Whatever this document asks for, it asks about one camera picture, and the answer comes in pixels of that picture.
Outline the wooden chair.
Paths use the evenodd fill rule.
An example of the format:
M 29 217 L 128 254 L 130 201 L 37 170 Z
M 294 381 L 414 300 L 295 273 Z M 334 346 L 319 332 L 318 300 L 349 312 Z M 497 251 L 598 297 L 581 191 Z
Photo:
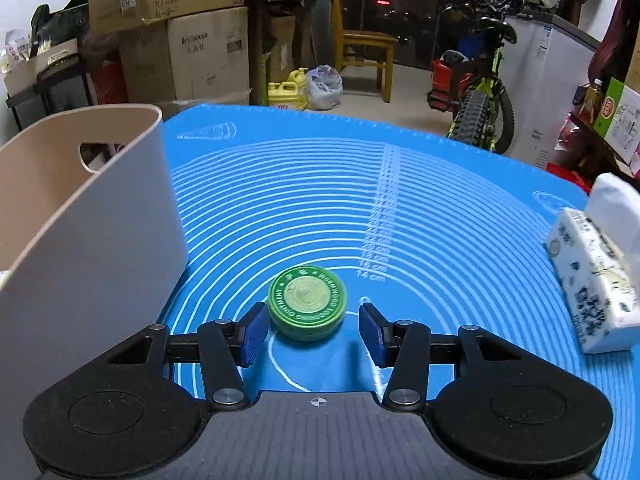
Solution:
M 374 67 L 376 88 L 382 99 L 392 99 L 394 57 L 398 40 L 386 32 L 350 30 L 343 24 L 341 0 L 331 1 L 331 27 L 334 47 L 334 67 L 341 73 L 346 67 Z

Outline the black metal shelf rack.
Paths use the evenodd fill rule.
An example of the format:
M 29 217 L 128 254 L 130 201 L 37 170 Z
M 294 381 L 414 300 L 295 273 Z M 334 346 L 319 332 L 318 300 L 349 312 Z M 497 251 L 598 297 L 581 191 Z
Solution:
M 86 60 L 80 53 L 58 58 L 36 76 L 33 84 L 6 98 L 17 131 L 41 118 L 97 102 Z

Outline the white chest freezer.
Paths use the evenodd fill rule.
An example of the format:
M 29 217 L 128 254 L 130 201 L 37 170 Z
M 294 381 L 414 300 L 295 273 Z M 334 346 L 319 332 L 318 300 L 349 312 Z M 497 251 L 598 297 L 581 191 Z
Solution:
M 599 41 L 552 14 L 510 16 L 506 21 L 518 36 L 516 44 L 503 48 L 500 67 L 515 117 L 506 156 L 544 169 L 574 108 L 575 92 L 587 81 Z

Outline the blue silicone baking mat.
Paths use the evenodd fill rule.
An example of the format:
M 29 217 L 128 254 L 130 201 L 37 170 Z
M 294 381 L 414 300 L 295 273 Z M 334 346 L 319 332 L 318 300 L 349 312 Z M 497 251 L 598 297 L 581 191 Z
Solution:
M 440 334 L 483 327 L 591 382 L 614 412 L 596 474 L 638 477 L 639 353 L 582 353 L 544 248 L 558 213 L 585 206 L 581 188 L 440 136 L 267 107 L 190 108 L 164 142 L 189 252 L 173 333 L 240 318 L 296 264 L 345 286 L 332 337 L 270 333 L 244 372 L 251 392 L 382 392 L 390 374 L 358 330 L 370 301 Z

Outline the large cardboard box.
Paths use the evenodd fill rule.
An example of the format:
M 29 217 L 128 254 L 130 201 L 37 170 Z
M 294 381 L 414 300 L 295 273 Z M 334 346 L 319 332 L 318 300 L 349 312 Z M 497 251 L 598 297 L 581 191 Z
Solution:
M 250 100 L 244 6 L 126 30 L 118 41 L 131 102 L 175 114 L 195 104 Z

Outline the beige plastic storage bin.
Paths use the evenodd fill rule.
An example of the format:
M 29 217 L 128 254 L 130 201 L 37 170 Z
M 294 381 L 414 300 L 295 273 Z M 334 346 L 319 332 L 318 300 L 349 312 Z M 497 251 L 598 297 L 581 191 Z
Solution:
M 58 113 L 1 149 L 1 474 L 37 468 L 28 404 L 156 322 L 188 262 L 149 104 Z

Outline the yellow oil jug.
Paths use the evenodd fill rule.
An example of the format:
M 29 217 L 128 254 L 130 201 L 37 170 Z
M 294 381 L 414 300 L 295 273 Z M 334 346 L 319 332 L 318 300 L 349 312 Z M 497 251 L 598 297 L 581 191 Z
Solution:
M 278 110 L 306 110 L 307 84 L 306 68 L 292 70 L 285 81 L 268 84 L 268 105 Z

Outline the white tissue pack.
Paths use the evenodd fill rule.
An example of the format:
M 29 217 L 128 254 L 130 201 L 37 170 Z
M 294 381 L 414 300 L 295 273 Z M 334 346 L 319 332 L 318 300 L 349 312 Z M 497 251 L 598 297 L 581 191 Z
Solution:
M 639 193 L 614 174 L 594 182 L 585 209 L 563 208 L 546 240 L 582 351 L 639 343 Z

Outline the white plastic bag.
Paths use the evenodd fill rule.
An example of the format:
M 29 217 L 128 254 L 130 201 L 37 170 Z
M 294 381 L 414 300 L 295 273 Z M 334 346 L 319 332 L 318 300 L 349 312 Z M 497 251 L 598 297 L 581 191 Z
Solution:
M 319 65 L 307 76 L 307 101 L 312 110 L 333 110 L 341 104 L 343 79 L 332 66 Z

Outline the red bucket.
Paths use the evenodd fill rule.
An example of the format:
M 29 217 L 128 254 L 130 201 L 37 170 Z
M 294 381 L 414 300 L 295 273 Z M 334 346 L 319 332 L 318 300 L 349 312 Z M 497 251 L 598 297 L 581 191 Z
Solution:
M 433 110 L 454 112 L 465 89 L 472 82 L 472 65 L 468 60 L 447 65 L 442 60 L 433 63 L 432 88 L 427 93 L 427 104 Z

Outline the green black bicycle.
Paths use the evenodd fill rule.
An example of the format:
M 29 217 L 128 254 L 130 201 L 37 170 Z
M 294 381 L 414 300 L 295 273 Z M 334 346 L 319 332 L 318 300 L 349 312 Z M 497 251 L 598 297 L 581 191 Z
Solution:
M 441 56 L 451 66 L 468 60 L 473 79 L 452 115 L 447 138 L 498 155 L 506 154 L 514 138 L 515 117 L 510 96 L 500 75 L 505 44 L 516 44 L 518 36 L 506 21 L 510 11 L 518 12 L 524 0 L 442 0 L 438 16 L 452 12 L 461 18 L 463 34 L 457 49 Z

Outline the green round ointment tin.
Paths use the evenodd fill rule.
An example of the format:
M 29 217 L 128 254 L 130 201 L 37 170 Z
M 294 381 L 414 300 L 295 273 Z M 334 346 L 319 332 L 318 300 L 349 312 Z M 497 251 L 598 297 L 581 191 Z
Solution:
M 291 266 L 271 282 L 268 309 L 277 330 L 297 341 L 331 337 L 346 313 L 343 282 L 331 271 L 311 264 Z

